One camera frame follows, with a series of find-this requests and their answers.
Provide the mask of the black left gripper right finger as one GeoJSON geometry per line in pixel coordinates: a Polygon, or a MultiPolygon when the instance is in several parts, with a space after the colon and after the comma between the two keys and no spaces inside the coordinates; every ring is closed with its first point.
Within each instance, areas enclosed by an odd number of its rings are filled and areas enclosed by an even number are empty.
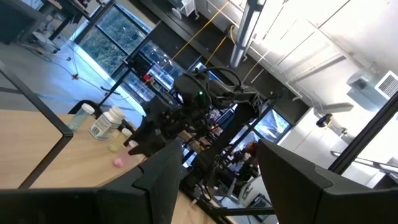
{"type": "Polygon", "coordinates": [[[398,224],[398,187],[370,189],[265,139],[257,156],[279,224],[398,224]]]}

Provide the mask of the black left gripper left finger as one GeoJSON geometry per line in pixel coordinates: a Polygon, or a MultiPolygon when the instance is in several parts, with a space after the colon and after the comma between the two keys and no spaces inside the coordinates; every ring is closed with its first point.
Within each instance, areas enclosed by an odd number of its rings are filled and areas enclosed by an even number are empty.
{"type": "Polygon", "coordinates": [[[182,170],[182,144],[173,140],[98,191],[101,224],[171,224],[182,170]]]}

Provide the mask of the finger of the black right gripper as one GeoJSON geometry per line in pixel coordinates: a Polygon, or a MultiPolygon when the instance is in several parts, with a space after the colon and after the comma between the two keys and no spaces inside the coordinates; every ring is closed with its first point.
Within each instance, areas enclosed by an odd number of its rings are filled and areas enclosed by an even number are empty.
{"type": "Polygon", "coordinates": [[[127,146],[130,141],[135,141],[138,145],[161,146],[162,139],[160,134],[159,128],[154,123],[143,123],[125,140],[123,145],[127,146]]]}
{"type": "Polygon", "coordinates": [[[172,141],[170,139],[164,139],[158,137],[146,139],[145,141],[139,142],[138,145],[135,146],[134,148],[130,149],[128,151],[128,154],[130,156],[143,154],[146,157],[150,157],[156,152],[163,149],[166,145],[170,144],[171,142],[172,141]]]}

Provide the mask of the yellow-green vial white cap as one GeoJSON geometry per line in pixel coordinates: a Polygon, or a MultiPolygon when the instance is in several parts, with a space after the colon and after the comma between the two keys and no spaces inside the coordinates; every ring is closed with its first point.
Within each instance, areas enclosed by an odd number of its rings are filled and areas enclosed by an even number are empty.
{"type": "Polygon", "coordinates": [[[124,147],[124,142],[132,135],[132,132],[123,128],[115,140],[109,145],[109,151],[112,153],[118,152],[122,147],[124,147]]]}

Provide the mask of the pink vial white cap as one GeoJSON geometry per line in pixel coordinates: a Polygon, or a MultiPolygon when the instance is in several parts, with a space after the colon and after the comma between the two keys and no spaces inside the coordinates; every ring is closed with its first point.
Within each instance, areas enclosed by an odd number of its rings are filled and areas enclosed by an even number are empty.
{"type": "Polygon", "coordinates": [[[113,161],[113,166],[117,168],[127,166],[132,161],[132,156],[129,154],[129,151],[134,149],[136,146],[138,146],[137,142],[134,140],[129,141],[127,146],[121,150],[118,157],[113,161]]]}

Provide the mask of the large white labelled bottle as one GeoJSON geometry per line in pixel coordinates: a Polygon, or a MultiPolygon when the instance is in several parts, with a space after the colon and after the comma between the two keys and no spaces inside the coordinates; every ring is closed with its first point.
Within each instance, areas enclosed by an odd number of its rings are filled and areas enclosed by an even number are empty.
{"type": "Polygon", "coordinates": [[[117,106],[112,106],[93,123],[88,132],[95,139],[108,139],[120,127],[124,118],[124,111],[117,106]]]}

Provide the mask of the light blue vial white cap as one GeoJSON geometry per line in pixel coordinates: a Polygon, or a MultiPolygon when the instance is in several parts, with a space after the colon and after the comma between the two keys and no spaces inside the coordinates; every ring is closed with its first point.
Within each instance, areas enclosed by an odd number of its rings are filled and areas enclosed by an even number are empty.
{"type": "Polygon", "coordinates": [[[77,106],[76,109],[76,112],[72,112],[73,118],[68,124],[68,127],[72,131],[77,131],[80,126],[87,120],[87,118],[95,112],[95,109],[87,103],[83,103],[81,106],[77,106]]]}

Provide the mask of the black arched chair back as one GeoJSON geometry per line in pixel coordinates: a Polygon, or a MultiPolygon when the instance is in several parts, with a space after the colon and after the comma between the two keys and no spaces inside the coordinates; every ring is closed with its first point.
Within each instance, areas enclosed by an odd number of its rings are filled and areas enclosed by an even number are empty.
{"type": "Polygon", "coordinates": [[[94,113],[93,116],[95,117],[95,119],[98,119],[102,114],[103,114],[103,110],[98,106],[97,103],[95,103],[94,101],[91,100],[81,100],[79,101],[69,112],[68,114],[76,114],[81,106],[86,103],[88,105],[90,105],[93,109],[94,109],[94,113]]]}

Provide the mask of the person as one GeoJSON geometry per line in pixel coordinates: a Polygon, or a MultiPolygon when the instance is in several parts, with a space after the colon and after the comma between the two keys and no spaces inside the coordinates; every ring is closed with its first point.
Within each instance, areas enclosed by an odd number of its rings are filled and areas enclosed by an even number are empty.
{"type": "Polygon", "coordinates": [[[257,142],[253,141],[244,148],[245,161],[239,171],[239,180],[241,182],[248,182],[251,177],[259,175],[259,164],[257,156],[257,142]]]}

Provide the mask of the black monitor on stand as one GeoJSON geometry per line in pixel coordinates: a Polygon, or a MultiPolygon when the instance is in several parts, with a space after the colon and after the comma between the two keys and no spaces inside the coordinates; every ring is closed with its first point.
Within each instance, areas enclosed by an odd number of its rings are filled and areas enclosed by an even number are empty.
{"type": "Polygon", "coordinates": [[[123,65],[126,67],[126,71],[122,73],[116,83],[111,87],[107,94],[105,94],[105,97],[99,103],[100,105],[103,105],[105,101],[116,92],[116,89],[121,86],[122,83],[125,83],[125,79],[130,75],[130,73],[133,74],[133,77],[138,79],[139,83],[149,86],[149,80],[145,80],[144,76],[149,73],[153,63],[144,54],[136,53],[134,56],[124,60],[123,65]]]}

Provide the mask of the white ceiling pipe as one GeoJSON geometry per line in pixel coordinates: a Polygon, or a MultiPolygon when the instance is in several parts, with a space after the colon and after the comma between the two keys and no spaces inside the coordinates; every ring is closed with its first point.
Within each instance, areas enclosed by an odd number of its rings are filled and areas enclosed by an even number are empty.
{"type": "Polygon", "coordinates": [[[237,68],[251,43],[250,39],[267,0],[247,0],[229,66],[237,68]]]}

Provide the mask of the white air vent unit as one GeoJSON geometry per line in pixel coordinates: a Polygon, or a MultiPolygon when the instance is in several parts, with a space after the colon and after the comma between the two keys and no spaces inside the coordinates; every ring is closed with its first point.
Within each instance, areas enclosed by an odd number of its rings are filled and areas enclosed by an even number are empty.
{"type": "Polygon", "coordinates": [[[391,70],[380,77],[370,70],[361,69],[348,79],[347,84],[369,100],[385,101],[398,91],[398,76],[391,70]]]}

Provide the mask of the black table frame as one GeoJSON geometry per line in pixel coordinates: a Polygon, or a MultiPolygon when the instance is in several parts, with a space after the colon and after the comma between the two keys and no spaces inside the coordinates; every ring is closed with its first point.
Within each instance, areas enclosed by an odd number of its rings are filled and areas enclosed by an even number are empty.
{"type": "MultiPolygon", "coordinates": [[[[349,146],[343,151],[334,163],[327,169],[340,176],[359,156],[365,147],[377,136],[382,128],[398,112],[398,92],[376,113],[375,117],[364,127],[364,129],[353,139],[349,146]]],[[[231,224],[228,217],[246,215],[275,215],[271,208],[220,208],[213,207],[204,200],[196,203],[216,224],[231,224]]]]}

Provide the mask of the wooden shelf with black frame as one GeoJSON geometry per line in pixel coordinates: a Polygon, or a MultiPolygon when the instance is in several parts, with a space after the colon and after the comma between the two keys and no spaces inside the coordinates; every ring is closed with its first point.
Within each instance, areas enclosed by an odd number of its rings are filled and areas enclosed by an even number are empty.
{"type": "Polygon", "coordinates": [[[97,140],[88,132],[89,117],[77,132],[66,123],[70,114],[55,114],[0,61],[0,74],[12,83],[33,111],[0,108],[0,190],[44,187],[92,187],[119,177],[140,163],[129,157],[123,167],[113,162],[112,139],[97,140]]]}

